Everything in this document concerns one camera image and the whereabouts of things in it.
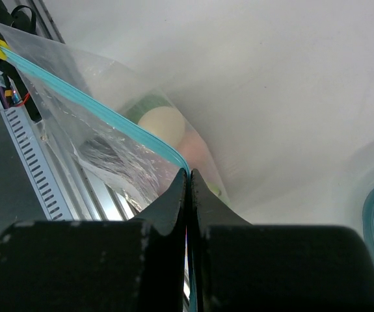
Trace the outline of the light green toy vegetable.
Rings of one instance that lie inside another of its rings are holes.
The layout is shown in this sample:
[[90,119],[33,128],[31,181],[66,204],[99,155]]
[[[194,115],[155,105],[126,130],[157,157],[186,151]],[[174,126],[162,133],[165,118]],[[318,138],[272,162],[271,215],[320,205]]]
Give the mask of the light green toy vegetable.
[[229,199],[224,195],[224,193],[222,192],[222,190],[218,186],[216,186],[214,183],[208,183],[207,187],[224,204],[226,204],[226,205],[230,204]]

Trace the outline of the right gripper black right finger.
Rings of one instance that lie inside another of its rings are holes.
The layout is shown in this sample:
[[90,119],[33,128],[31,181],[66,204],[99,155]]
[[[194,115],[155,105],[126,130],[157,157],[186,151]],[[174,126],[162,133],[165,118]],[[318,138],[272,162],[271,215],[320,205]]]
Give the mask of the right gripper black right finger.
[[189,180],[191,311],[374,311],[374,266],[351,228],[254,225],[198,170]]

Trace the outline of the peach toy egg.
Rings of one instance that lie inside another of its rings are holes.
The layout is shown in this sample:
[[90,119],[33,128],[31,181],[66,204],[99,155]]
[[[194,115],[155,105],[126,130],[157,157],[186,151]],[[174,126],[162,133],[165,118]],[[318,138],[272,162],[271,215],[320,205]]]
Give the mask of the peach toy egg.
[[191,168],[203,166],[207,160],[207,146],[196,131],[186,132],[177,150]]

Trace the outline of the white toy onion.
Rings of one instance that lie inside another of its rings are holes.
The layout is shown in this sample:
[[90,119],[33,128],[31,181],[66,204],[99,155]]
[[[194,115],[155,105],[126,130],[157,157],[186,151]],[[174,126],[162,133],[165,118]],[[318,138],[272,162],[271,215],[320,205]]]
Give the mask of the white toy onion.
[[138,126],[176,148],[185,134],[185,118],[174,107],[156,107],[138,121]]

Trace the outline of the green toy bell pepper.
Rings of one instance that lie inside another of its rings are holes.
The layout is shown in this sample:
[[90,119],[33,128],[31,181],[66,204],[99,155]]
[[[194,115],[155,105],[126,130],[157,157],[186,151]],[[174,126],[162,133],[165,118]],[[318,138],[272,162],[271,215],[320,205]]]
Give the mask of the green toy bell pepper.
[[150,94],[144,96],[136,103],[134,103],[127,111],[125,111],[124,116],[137,124],[139,120],[150,110],[158,107],[171,107],[171,103],[163,96]]

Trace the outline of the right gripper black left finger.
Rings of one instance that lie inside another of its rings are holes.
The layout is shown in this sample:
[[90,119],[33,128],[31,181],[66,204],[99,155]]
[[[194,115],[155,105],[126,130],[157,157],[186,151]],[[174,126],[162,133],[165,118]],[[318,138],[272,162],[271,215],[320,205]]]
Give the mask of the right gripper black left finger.
[[124,222],[23,221],[0,234],[0,311],[181,311],[187,173]]

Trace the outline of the clear zip bag blue zipper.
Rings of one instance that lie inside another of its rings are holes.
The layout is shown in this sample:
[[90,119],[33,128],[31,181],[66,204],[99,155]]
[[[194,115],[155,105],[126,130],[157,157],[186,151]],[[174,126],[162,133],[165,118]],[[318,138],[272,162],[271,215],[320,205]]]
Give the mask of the clear zip bag blue zipper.
[[[111,59],[73,49],[0,23],[1,56],[31,63],[26,75],[47,127],[47,142],[64,151],[140,212],[158,199],[180,168],[199,170],[227,197],[207,148],[203,166],[191,168],[176,148],[128,120],[124,113],[144,96],[166,95]],[[171,107],[177,109],[171,101]]]

